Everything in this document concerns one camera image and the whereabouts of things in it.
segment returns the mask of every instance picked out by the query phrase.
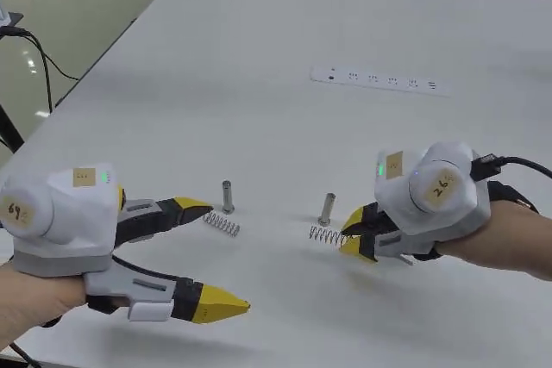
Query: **power strip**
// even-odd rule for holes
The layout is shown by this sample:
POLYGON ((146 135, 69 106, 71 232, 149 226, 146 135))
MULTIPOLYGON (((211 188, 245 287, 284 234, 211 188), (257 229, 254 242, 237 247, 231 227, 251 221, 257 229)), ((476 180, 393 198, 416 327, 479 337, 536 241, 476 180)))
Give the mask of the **power strip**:
POLYGON ((401 90, 435 97, 449 97, 449 93, 434 79, 400 77, 347 67, 313 67, 310 79, 328 84, 356 85, 382 90, 401 90))

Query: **metal spring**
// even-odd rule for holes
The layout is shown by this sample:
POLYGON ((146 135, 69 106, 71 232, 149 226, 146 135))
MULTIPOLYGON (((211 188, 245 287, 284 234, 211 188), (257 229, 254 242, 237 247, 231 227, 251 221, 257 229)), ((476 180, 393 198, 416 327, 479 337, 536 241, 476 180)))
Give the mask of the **metal spring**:
POLYGON ((340 232, 334 232, 328 228, 320 228, 318 226, 311 226, 309 239, 321 241, 323 243, 329 243, 331 245, 343 246, 351 236, 345 236, 340 232))
POLYGON ((230 237, 236 237, 240 233, 240 225, 221 217, 214 211, 210 211, 204 215, 204 221, 211 226, 218 228, 230 237))

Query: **tabletop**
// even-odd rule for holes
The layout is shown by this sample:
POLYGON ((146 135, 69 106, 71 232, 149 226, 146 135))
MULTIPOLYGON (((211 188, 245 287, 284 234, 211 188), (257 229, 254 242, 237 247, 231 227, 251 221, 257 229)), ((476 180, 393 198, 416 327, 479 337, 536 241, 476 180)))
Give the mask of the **tabletop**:
MULTIPOLYGON (((198 221, 119 253, 252 308, 205 326, 78 309, 19 345, 86 368, 548 367, 552 284, 447 258, 367 266, 308 234, 327 192, 335 229, 373 201, 383 148, 464 140, 551 166, 551 4, 155 0, 0 180, 109 161, 129 198, 216 205, 231 180, 235 239, 198 221), (438 79, 448 96, 311 80, 332 66, 438 79)), ((552 215, 550 181, 500 179, 552 215)))

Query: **floor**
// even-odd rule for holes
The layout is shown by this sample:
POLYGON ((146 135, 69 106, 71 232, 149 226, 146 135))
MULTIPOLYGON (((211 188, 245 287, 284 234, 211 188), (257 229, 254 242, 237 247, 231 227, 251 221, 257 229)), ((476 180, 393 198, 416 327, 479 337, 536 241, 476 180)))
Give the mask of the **floor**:
MULTIPOLYGON (((33 32, 61 69, 77 78, 151 1, 0 0, 6 10, 25 15, 19 26, 33 32)), ((47 114, 40 56, 25 40, 3 38, 0 62, 0 103, 26 139, 47 114)), ((50 74, 56 101, 73 81, 62 78, 54 69, 50 74)), ((9 156, 9 151, 0 146, 0 166, 9 156)))

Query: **number label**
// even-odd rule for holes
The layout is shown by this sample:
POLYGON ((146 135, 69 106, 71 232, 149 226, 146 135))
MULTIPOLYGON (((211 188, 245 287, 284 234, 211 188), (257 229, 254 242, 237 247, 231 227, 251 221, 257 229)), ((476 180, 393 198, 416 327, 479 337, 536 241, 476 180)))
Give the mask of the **number label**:
POLYGON ((443 169, 425 192, 425 200, 433 207, 439 208, 455 192, 459 178, 454 172, 443 169))
POLYGON ((17 201, 15 198, 6 196, 3 198, 2 206, 0 207, 0 217, 11 222, 21 228, 27 228, 31 221, 35 211, 32 207, 25 203, 17 201))
POLYGON ((72 186, 73 187, 93 187, 96 185, 95 168, 73 168, 72 186))
POLYGON ((403 175, 403 152, 387 156, 386 179, 401 177, 403 175))

